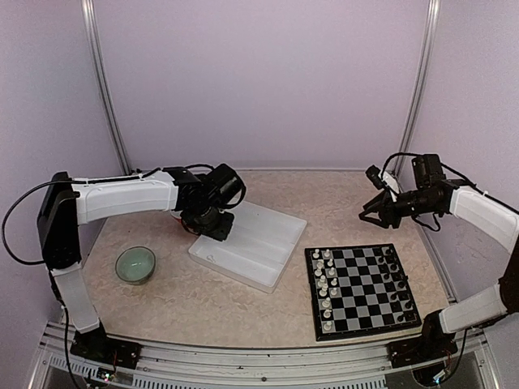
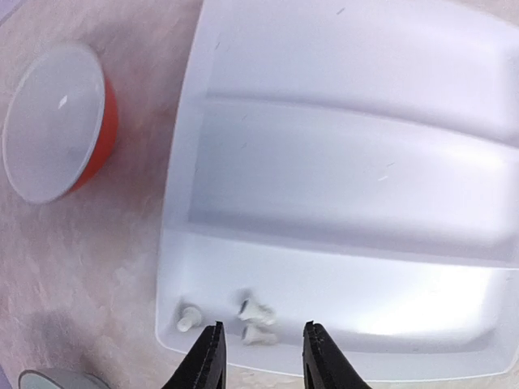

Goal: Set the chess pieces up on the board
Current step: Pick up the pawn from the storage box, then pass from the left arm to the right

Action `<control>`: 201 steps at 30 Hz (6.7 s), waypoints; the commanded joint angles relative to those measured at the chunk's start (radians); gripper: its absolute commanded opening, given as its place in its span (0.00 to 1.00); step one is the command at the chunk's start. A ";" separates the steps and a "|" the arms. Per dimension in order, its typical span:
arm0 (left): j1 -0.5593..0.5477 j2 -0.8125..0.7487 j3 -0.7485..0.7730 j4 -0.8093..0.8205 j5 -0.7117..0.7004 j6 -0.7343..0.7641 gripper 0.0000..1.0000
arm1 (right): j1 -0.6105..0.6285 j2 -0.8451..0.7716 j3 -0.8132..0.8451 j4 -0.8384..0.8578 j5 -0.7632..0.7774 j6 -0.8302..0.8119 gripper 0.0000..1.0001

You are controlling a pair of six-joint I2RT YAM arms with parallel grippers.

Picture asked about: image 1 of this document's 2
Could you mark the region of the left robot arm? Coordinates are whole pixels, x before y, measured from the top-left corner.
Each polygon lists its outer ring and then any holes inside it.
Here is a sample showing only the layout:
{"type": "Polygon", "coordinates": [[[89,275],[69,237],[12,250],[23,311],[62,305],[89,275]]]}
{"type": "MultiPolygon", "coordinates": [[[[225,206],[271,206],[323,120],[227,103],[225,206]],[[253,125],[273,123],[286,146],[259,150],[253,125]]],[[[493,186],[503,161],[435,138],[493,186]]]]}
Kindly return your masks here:
{"type": "Polygon", "coordinates": [[[114,351],[84,281],[79,227],[140,212],[176,212],[182,227],[223,242],[234,222],[231,209],[247,188],[226,164],[193,173],[190,167],[156,168],[125,177],[76,178],[57,173],[37,217],[41,254],[80,343],[98,361],[114,351]]]}

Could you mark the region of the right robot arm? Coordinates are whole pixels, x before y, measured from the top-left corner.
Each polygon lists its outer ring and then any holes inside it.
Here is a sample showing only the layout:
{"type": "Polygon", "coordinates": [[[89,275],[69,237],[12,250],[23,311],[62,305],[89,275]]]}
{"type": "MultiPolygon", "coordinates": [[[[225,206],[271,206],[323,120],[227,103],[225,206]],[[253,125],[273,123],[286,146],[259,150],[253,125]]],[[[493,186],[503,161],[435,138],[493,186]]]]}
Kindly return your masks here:
{"type": "Polygon", "coordinates": [[[383,229],[397,229],[401,220],[417,221],[421,215],[432,219],[448,215],[466,222],[474,234],[463,229],[451,233],[454,254],[468,262],[468,253],[476,250],[480,257],[494,254],[500,248],[498,262],[506,266],[495,283],[447,308],[429,314],[414,351],[431,360],[443,350],[447,338],[471,327],[488,327],[518,312],[518,212],[509,205],[480,190],[467,176],[441,162],[436,154],[412,154],[415,189],[403,192],[397,179],[385,168],[370,166],[366,175],[379,190],[362,207],[360,220],[383,229]],[[483,236],[490,248],[475,241],[483,236]]]}

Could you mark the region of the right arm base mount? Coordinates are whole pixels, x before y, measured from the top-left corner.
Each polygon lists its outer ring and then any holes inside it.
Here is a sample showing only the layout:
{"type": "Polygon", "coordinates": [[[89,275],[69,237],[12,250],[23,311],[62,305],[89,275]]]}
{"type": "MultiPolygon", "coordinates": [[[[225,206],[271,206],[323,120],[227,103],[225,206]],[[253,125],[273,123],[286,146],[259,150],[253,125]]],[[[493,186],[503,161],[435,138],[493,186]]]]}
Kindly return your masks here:
{"type": "Polygon", "coordinates": [[[421,337],[390,342],[387,345],[388,356],[392,368],[417,365],[432,361],[458,351],[453,340],[426,341],[421,337]]]}

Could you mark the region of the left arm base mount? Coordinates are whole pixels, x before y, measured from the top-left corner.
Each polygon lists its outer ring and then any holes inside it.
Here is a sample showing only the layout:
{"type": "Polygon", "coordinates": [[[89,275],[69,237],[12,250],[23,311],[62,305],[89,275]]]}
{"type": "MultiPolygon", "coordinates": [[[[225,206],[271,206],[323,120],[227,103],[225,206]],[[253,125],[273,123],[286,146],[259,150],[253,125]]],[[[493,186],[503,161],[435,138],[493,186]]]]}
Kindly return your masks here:
{"type": "Polygon", "coordinates": [[[107,338],[100,343],[74,340],[71,354],[116,368],[134,370],[139,361],[141,348],[142,346],[138,343],[113,338],[107,338]]]}

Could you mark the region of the black white chess board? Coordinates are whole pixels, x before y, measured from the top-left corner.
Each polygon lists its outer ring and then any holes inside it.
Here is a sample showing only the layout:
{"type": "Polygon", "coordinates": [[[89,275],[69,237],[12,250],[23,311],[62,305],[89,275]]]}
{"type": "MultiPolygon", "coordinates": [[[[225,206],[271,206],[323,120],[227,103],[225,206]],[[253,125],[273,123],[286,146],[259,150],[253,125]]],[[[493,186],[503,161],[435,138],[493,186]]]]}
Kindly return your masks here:
{"type": "Polygon", "coordinates": [[[379,246],[390,246],[392,243],[365,246],[336,246],[336,247],[311,247],[304,250],[307,265],[307,275],[311,291],[311,306],[315,328],[315,340],[318,342],[346,340],[361,336],[375,336],[393,331],[403,331],[410,328],[406,325],[385,326],[383,316],[376,297],[375,282],[379,275],[373,249],[379,246]],[[323,251],[330,250],[330,258],[334,261],[335,276],[328,274],[327,261],[323,258],[323,251]],[[319,252],[318,259],[312,258],[313,252],[319,252]],[[324,262],[323,275],[327,278],[328,295],[331,305],[322,307],[322,301],[317,283],[319,277],[315,276],[316,263],[324,262]],[[330,282],[337,278],[337,286],[330,282]],[[337,288],[337,295],[332,297],[330,289],[337,288]],[[330,318],[325,318],[326,309],[332,311],[330,318]],[[326,321],[332,322],[332,328],[325,331],[323,325],[326,321]]]}

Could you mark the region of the white divided plastic tray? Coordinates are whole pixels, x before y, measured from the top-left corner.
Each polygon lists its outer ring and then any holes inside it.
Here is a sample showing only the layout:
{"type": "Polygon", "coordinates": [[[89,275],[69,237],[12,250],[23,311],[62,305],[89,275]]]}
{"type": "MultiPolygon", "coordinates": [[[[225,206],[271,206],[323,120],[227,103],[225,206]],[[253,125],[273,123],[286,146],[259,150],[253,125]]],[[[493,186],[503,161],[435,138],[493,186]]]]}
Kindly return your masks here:
{"type": "Polygon", "coordinates": [[[199,237],[188,250],[191,259],[259,291],[273,293],[307,222],[247,201],[232,213],[234,223],[228,238],[218,242],[199,237]],[[206,259],[210,254],[215,263],[206,259]]]}

